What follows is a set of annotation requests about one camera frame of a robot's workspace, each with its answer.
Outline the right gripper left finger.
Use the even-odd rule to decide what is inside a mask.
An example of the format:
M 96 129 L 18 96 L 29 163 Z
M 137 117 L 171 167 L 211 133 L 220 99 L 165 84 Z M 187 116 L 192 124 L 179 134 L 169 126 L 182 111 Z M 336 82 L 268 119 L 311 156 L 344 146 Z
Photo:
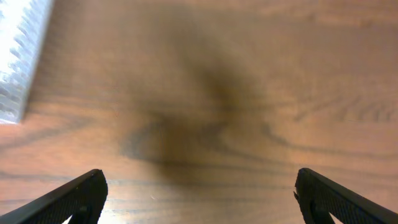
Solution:
M 102 170 L 93 169 L 1 216 L 4 224 L 97 224 L 108 195 Z

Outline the clear plastic basket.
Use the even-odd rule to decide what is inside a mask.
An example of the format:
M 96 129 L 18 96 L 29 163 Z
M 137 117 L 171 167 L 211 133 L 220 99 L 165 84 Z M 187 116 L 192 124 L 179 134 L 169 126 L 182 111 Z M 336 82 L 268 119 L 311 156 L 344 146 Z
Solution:
M 20 123 L 54 0 L 1 0 L 1 123 Z

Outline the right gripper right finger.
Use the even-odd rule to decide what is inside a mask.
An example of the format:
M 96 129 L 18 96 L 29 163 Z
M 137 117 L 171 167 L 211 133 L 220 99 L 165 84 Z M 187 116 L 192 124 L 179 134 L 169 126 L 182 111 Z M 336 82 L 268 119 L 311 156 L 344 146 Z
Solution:
M 294 196 L 306 224 L 397 223 L 397 214 L 311 170 L 298 171 Z

